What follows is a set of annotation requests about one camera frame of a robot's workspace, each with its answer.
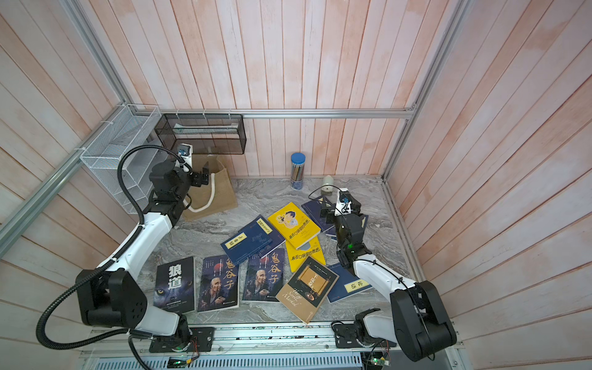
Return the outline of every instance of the blue book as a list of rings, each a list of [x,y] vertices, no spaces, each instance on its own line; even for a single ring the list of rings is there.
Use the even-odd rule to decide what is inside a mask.
[[[265,217],[259,215],[220,245],[232,263],[238,266],[251,256],[258,254],[265,257],[284,242],[282,234]]]
[[[340,263],[328,266],[328,268],[334,273],[339,275],[339,279],[335,283],[335,286],[327,294],[329,302],[339,301],[350,295],[360,293],[368,288],[372,288],[372,285],[368,284],[365,280],[352,275],[348,270],[344,269]]]
[[[204,258],[198,312],[239,306],[239,266],[226,255]]]
[[[330,229],[334,230],[334,224],[328,224],[324,218],[321,218],[321,205],[323,201],[328,203],[329,207],[333,206],[333,203],[331,203],[327,199],[327,197],[321,195],[320,197],[317,197],[314,200],[304,203],[302,205],[302,208],[310,217],[310,219],[321,228],[321,231],[327,231]]]
[[[366,231],[366,225],[368,225],[368,215],[365,214],[362,218],[362,229]],[[335,233],[335,228],[325,231],[326,236],[330,236],[331,239],[337,240],[337,234]]]
[[[285,255],[284,248],[276,248],[267,256],[249,257],[243,301],[279,302],[275,296],[284,286]]]

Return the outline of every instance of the pink wood paneling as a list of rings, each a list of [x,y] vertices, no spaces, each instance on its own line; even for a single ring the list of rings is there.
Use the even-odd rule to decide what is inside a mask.
[[[0,223],[119,103],[59,2],[0,4]],[[135,225],[83,169],[65,184],[0,262],[3,358],[25,346],[31,352],[17,353],[21,366],[74,368],[79,352],[45,351],[33,334],[36,321],[82,268],[96,267]],[[76,298],[68,298],[50,318],[49,336],[88,337],[77,311]]]
[[[475,369],[578,368],[592,308],[592,1],[484,12],[495,5],[472,6],[388,184]]]
[[[206,109],[404,108],[417,96],[456,5],[148,1],[145,7],[138,0],[82,5],[122,80],[133,87],[134,103]],[[396,143],[397,123],[255,120],[247,128],[254,141],[249,154],[228,160],[235,175],[287,175],[290,155],[300,151],[307,174],[376,175]]]

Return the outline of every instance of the book cover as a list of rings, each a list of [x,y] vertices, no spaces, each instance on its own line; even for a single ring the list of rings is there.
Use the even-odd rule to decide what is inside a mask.
[[[243,301],[279,302],[276,298],[284,286],[285,250],[276,248],[267,256],[251,256],[247,265]]]
[[[338,275],[308,257],[278,293],[278,300],[305,324],[317,313]]]
[[[368,215],[365,214],[364,217],[362,217],[362,229],[364,231],[366,231],[366,226],[368,225]],[[325,231],[325,235],[326,236],[330,236],[331,239],[333,240],[337,240],[337,234],[335,233],[335,228],[329,229],[327,231]]]
[[[296,249],[321,232],[320,227],[292,202],[272,214],[268,220]]]
[[[288,261],[290,263],[290,270],[296,271],[308,256],[311,256],[321,264],[325,264],[325,256],[321,249],[321,243],[318,241],[318,237],[313,237],[302,249],[298,250],[286,241],[286,253],[288,254]]]
[[[239,306],[239,266],[227,255],[204,258],[197,311]]]
[[[327,295],[327,299],[331,303],[372,287],[365,280],[352,275],[348,270],[344,269],[341,263],[327,266],[327,268],[339,275],[335,286]]]
[[[321,195],[314,200],[304,203],[302,205],[302,209],[312,219],[312,221],[321,228],[321,231],[327,231],[329,229],[334,229],[335,225],[328,224],[326,219],[321,217],[321,206],[323,202],[325,202],[329,207],[333,206],[333,203],[331,203],[327,197]]]
[[[232,263],[239,265],[258,253],[262,256],[267,255],[284,241],[282,234],[262,215],[258,215],[220,245]]]
[[[156,268],[154,305],[182,314],[195,309],[194,257],[164,263]]]

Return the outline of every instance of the wire shelf organizer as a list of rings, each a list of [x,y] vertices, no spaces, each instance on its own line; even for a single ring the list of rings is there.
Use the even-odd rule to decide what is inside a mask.
[[[153,107],[149,115],[134,114],[133,106],[125,105],[81,156],[83,163],[130,214],[136,211],[119,186],[117,166],[125,153],[144,144],[161,117],[156,106],[142,105]],[[160,145],[160,141],[153,140],[150,144]],[[133,153],[123,166],[123,182],[142,209],[148,205],[148,196],[152,190],[152,183],[148,179],[150,170],[166,157],[166,152],[161,150],[144,149]]]

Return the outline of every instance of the black mesh basket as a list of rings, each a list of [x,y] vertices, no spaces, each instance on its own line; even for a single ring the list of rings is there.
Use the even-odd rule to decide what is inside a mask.
[[[244,154],[247,143],[240,114],[166,113],[155,132],[173,152],[185,143],[193,145],[194,154]]]

